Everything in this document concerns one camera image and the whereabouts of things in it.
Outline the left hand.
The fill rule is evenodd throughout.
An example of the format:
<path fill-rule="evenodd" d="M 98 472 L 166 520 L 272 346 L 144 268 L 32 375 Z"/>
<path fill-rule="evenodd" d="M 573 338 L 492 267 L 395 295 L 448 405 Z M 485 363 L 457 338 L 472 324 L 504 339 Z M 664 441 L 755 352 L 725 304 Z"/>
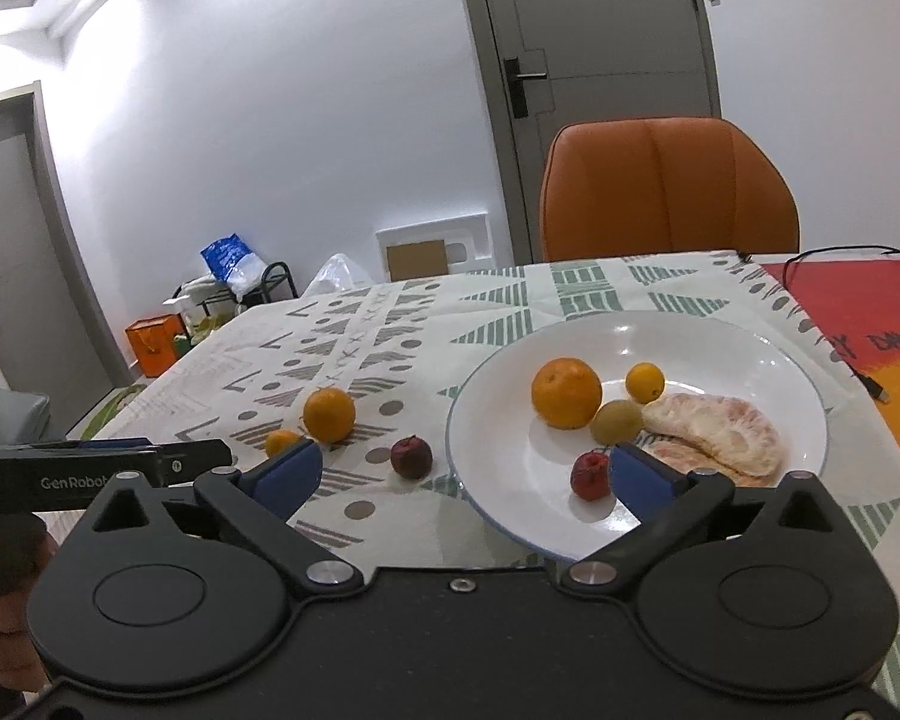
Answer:
<path fill-rule="evenodd" d="M 30 574 L 0 595 L 0 684 L 19 692 L 40 692 L 48 684 L 45 667 L 27 631 L 30 590 L 58 550 L 52 535 L 30 550 Z"/>

